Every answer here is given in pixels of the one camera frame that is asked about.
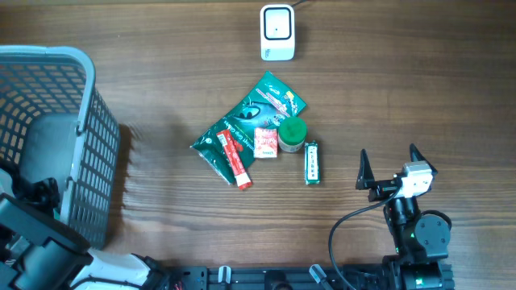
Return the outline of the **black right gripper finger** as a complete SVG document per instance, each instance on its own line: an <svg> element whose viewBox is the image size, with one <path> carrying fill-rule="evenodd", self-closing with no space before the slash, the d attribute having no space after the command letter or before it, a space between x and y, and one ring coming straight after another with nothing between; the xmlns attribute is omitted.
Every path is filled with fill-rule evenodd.
<svg viewBox="0 0 516 290"><path fill-rule="evenodd" d="M375 187L375 177L372 173L368 154L365 149L360 151L360 167L356 179L356 189L365 190Z"/></svg>
<svg viewBox="0 0 516 290"><path fill-rule="evenodd" d="M431 169L432 176L436 176L438 174L438 170L422 155L419 149L416 147L414 143L412 143L409 147L410 151L410 159L412 162L426 162L427 165Z"/></svg>

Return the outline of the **green 3M gloves bag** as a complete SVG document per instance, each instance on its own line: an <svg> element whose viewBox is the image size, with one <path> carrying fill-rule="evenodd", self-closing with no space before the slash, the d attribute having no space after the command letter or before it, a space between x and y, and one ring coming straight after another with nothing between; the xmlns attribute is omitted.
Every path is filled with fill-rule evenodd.
<svg viewBox="0 0 516 290"><path fill-rule="evenodd" d="M255 160L255 129L277 129L286 118L297 117L305 108L305 101L296 92L267 71L246 97L210 126L191 147L228 184L234 184L235 175L217 133L231 132L243 166L248 168Z"/></svg>

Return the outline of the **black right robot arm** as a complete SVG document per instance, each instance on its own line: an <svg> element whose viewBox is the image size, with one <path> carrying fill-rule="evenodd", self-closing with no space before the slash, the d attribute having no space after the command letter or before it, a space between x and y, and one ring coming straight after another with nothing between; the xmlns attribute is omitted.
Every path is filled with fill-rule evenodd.
<svg viewBox="0 0 516 290"><path fill-rule="evenodd" d="M437 210L422 211L417 198L431 191L437 169L410 145L410 162L390 180L377 180L366 150L360 152L356 189L369 191L368 200L384 205L383 213L393 237L396 255L383 258L388 289L453 289L448 257L452 221Z"/></svg>

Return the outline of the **green lid jar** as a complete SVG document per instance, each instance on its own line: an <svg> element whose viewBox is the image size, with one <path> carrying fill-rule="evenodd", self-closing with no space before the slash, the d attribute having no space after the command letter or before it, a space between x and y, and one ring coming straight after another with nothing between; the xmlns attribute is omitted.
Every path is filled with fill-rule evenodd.
<svg viewBox="0 0 516 290"><path fill-rule="evenodd" d="M307 126L299 117L288 117L278 127L280 149L288 153L299 151L306 140Z"/></svg>

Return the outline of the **green gum box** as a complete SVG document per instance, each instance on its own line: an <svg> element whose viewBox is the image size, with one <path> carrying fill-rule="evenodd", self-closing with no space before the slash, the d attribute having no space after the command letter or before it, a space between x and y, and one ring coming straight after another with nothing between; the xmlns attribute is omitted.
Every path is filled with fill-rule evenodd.
<svg viewBox="0 0 516 290"><path fill-rule="evenodd" d="M305 143L305 183L318 184L319 182L318 144L312 141Z"/></svg>

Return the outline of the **orange Kleenex tissue pack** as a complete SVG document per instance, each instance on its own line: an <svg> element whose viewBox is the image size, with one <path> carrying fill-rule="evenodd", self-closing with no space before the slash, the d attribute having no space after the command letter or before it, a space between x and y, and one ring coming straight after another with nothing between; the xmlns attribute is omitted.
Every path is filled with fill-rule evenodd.
<svg viewBox="0 0 516 290"><path fill-rule="evenodd" d="M254 151L256 159L277 158L278 136L276 129L256 128L254 133Z"/></svg>

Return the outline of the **red stick packet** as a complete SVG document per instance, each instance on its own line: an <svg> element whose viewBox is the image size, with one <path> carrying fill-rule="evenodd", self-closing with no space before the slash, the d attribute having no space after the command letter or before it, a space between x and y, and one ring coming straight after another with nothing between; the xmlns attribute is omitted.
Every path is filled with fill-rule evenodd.
<svg viewBox="0 0 516 290"><path fill-rule="evenodd" d="M250 188L252 186L252 181L249 178L249 175L239 157L239 153L235 146L231 132L228 129L221 130L219 133L217 133L217 137L223 146L225 155L227 156L231 169L234 173L237 186L240 190Z"/></svg>

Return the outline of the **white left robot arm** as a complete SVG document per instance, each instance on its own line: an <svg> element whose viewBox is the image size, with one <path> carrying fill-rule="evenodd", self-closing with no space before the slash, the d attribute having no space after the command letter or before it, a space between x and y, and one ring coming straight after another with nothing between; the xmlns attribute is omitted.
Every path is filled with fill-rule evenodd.
<svg viewBox="0 0 516 290"><path fill-rule="evenodd" d="M57 221L57 182L31 183L1 162L1 287L3 289L167 289L168 276L139 255L96 251Z"/></svg>

